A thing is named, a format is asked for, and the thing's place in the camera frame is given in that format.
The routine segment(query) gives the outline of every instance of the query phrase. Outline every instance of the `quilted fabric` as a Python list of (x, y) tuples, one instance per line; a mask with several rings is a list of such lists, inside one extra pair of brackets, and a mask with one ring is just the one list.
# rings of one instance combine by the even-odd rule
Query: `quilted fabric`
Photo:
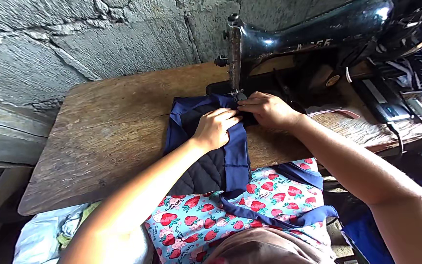
[[(218, 103), (211, 103), (198, 106), (180, 115), (182, 128), (188, 138), (195, 134), (202, 115), (220, 107)], [(170, 189), (168, 195), (204, 194), (217, 190), (225, 190), (226, 172), (224, 165), (223, 148), (208, 152), (185, 171), (172, 189)]]

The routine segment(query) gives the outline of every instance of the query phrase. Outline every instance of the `concrete wall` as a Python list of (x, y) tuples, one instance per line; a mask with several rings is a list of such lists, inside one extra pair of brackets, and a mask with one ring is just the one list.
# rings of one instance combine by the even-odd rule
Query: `concrete wall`
[(212, 61), (226, 17), (277, 29), (344, 0), (0, 0), (0, 101), (57, 109), (91, 80)]

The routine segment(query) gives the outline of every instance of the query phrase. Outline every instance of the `strawberry print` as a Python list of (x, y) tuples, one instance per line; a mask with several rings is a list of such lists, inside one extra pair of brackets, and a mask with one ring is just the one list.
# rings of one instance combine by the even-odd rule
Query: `strawberry print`
[(175, 244), (175, 237), (173, 234), (168, 234), (167, 236), (161, 237), (159, 242), (161, 242), (164, 246), (170, 246)]
[(317, 188), (310, 187), (310, 188), (307, 189), (307, 191), (309, 193), (313, 194), (313, 195), (318, 195), (319, 194), (319, 189), (317, 189)]
[(200, 201), (200, 196), (195, 196), (193, 198), (188, 199), (188, 201), (185, 202), (185, 205), (182, 206), (183, 211), (188, 213), (188, 211), (191, 208), (195, 207), (199, 201)]
[(180, 254), (181, 254), (180, 249), (174, 249), (172, 250), (171, 253), (167, 254), (167, 257), (169, 257), (169, 259), (178, 258)]
[(309, 197), (309, 198), (305, 199), (304, 206), (307, 206), (309, 208), (312, 208), (313, 207), (313, 205), (312, 205), (313, 203), (316, 203), (315, 197)]
[(290, 232), (291, 232), (291, 233), (294, 233), (294, 234), (297, 234), (297, 235), (303, 235), (303, 234), (304, 234), (304, 233), (302, 233), (301, 231), (299, 231), (299, 230), (295, 230), (295, 229), (290, 230)]
[(280, 215), (280, 214), (282, 214), (283, 213), (283, 211), (281, 211), (281, 210), (279, 210), (279, 209), (273, 209), (273, 210), (271, 210), (271, 215), (272, 216), (278, 216), (278, 215)]
[(233, 228), (234, 229), (237, 229), (237, 230), (241, 229), (242, 227), (243, 227), (243, 222), (242, 221), (235, 222), (234, 223), (234, 226), (233, 226)]
[(196, 223), (198, 223), (198, 217), (196, 216), (185, 217), (185, 225), (194, 225)]
[(206, 260), (206, 251), (200, 252), (196, 255), (196, 261), (203, 262)]
[(214, 217), (208, 218), (204, 221), (204, 228), (210, 229), (215, 224), (216, 224), (216, 220), (214, 219)]
[(254, 227), (262, 227), (262, 223), (258, 220), (252, 220), (251, 222), (249, 222), (249, 226), (250, 228), (254, 228)]
[(295, 202), (285, 203), (284, 206), (288, 209), (297, 210), (299, 209), (299, 206)]
[(302, 194), (302, 191), (297, 189), (294, 186), (289, 186), (289, 188), (287, 189), (287, 194), (289, 196), (294, 196), (294, 200), (297, 198), (302, 198), (304, 195)]
[(268, 191), (272, 191), (274, 188), (276, 188), (276, 183), (272, 183), (270, 181), (263, 183), (262, 185), (262, 189), (268, 190)]
[(286, 197), (286, 194), (284, 193), (275, 194), (273, 195), (273, 198), (271, 199), (271, 203), (273, 205), (276, 205), (276, 203), (284, 201), (285, 197)]
[(283, 229), (282, 229), (281, 227), (279, 227), (279, 226), (275, 226), (275, 225), (268, 225), (268, 227), (269, 227), (269, 228), (274, 228), (274, 229), (278, 229), (278, 230), (283, 231)]
[(253, 201), (252, 205), (250, 206), (250, 209), (254, 212), (264, 213), (266, 210), (266, 205), (260, 201)]
[(198, 210), (196, 210), (197, 212), (199, 210), (201, 210), (202, 212), (208, 212), (209, 210), (213, 210), (214, 209), (214, 205), (207, 203), (205, 205), (200, 205), (200, 207), (198, 207)]
[(301, 164), (299, 165), (299, 167), (301, 167), (301, 169), (304, 169), (304, 170), (310, 171), (310, 166), (309, 166), (309, 165), (307, 165), (307, 164), (305, 164), (305, 163), (301, 163)]
[(162, 199), (162, 201), (160, 201), (160, 203), (159, 203), (159, 205), (157, 206), (157, 207), (161, 207), (161, 206), (169, 206), (169, 201), (170, 201), (170, 198), (168, 198), (167, 196), (166, 197), (164, 197), (163, 199)]
[(254, 194), (256, 189), (255, 184), (247, 184), (247, 193)]
[(204, 241), (210, 241), (214, 238), (216, 238), (216, 235), (218, 235), (219, 229), (214, 229), (209, 231), (208, 233), (206, 233), (206, 235), (204, 236)]
[(187, 237), (184, 241), (185, 241), (186, 243), (194, 243), (194, 242), (196, 242), (198, 239), (201, 239), (201, 238), (203, 238), (203, 234), (193, 234), (193, 235), (191, 235), (191, 236)]
[(270, 179), (270, 180), (274, 180), (274, 179), (276, 179), (276, 178), (278, 178), (279, 177), (279, 175), (278, 174), (274, 174), (274, 173), (270, 173), (269, 175), (268, 175), (268, 179)]
[(296, 222), (296, 220), (297, 220), (297, 216), (295, 216), (295, 215), (290, 215), (289, 216), (289, 222), (291, 224), (294, 224)]
[[(317, 165), (315, 159), (300, 160), (294, 164), (310, 165), (313, 169)], [(320, 206), (323, 201), (320, 189), (290, 180), (271, 168), (252, 171), (246, 190), (229, 202), (295, 225), (298, 224), (298, 216)], [(144, 222), (162, 264), (201, 264), (229, 236), (264, 226), (291, 233), (318, 249), (330, 245), (329, 236), (323, 228), (324, 222), (289, 231), (261, 220), (238, 217), (224, 210), (219, 199), (221, 193), (174, 195), (162, 199), (152, 216)]]
[(177, 219), (177, 215), (176, 214), (171, 214), (171, 213), (165, 213), (162, 215), (161, 219), (160, 219), (160, 224), (163, 226), (168, 225), (169, 227), (172, 227), (173, 224), (177, 224), (177, 222), (180, 219)]

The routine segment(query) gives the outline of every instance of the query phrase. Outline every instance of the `wooden table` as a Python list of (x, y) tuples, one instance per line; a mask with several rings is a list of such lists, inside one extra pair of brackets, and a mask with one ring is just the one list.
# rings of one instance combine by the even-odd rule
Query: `wooden table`
[[(174, 96), (205, 94), (228, 79), (226, 68), (203, 63), (77, 85), (69, 91), (19, 206), (31, 215), (107, 197), (162, 155)], [(375, 121), (346, 81), (338, 88), (348, 110), (361, 116), (323, 114), (314, 119), (378, 151), (396, 137)], [(422, 126), (399, 123), (405, 141), (422, 137)], [(310, 157), (286, 132), (247, 128), (252, 167)]]

